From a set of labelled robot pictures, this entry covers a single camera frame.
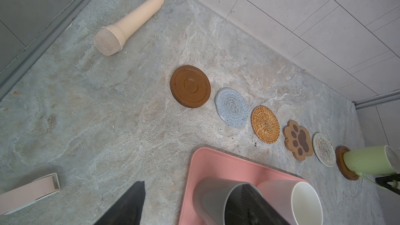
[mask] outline gray woven coaster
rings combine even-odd
[[[242,95],[231,88],[223,88],[215,97],[215,105],[220,118],[229,126],[239,127],[245,124],[248,107]]]
[[[316,133],[313,137],[313,148],[315,155],[318,160],[327,167],[333,167],[336,165],[336,154],[333,149],[332,143],[329,142],[329,139],[321,134],[320,132]]]

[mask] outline rattan coaster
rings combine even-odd
[[[251,114],[251,125],[255,134],[265,143],[277,141],[280,128],[275,114],[265,106],[258,106]]]
[[[231,88],[223,88],[215,96],[215,105],[220,118],[229,126],[245,124],[248,114],[247,103],[242,95]]]
[[[204,72],[191,65],[177,68],[170,81],[171,93],[178,103],[188,108],[198,108],[211,94],[210,81]]]
[[[333,167],[336,164],[335,150],[332,143],[322,133],[318,132],[313,137],[313,148],[318,160],[327,167]]]

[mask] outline dark brown coaster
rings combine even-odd
[[[336,148],[335,153],[336,153],[336,164],[339,167],[340,172],[342,175],[352,181],[357,181],[358,180],[358,175],[356,173],[352,172],[346,167],[346,164],[344,163],[343,160],[343,154],[350,151],[348,147],[346,146],[339,146]]]
[[[198,108],[211,94],[210,81],[204,72],[191,65],[177,68],[170,81],[171,92],[178,103],[188,108]]]

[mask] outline microphone grille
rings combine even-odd
[[[94,45],[106,56],[111,56],[121,50],[118,38],[106,28],[101,28],[96,36],[94,36]]]

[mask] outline cork coaster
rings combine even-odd
[[[290,120],[283,129],[285,146],[293,153],[294,158],[304,161],[306,157],[314,154],[312,142],[308,130],[300,126],[296,121]]]
[[[211,94],[206,74],[191,65],[181,66],[174,71],[170,87],[177,102],[188,108],[202,106]]]
[[[280,128],[275,114],[265,106],[258,106],[251,114],[251,125],[255,134],[265,143],[277,141]]]
[[[357,181],[358,180],[358,175],[354,173],[353,171],[349,170],[346,164],[344,163],[343,159],[343,154],[350,151],[348,147],[346,146],[339,146],[336,148],[335,153],[336,153],[336,164],[342,173],[342,175],[351,181]]]

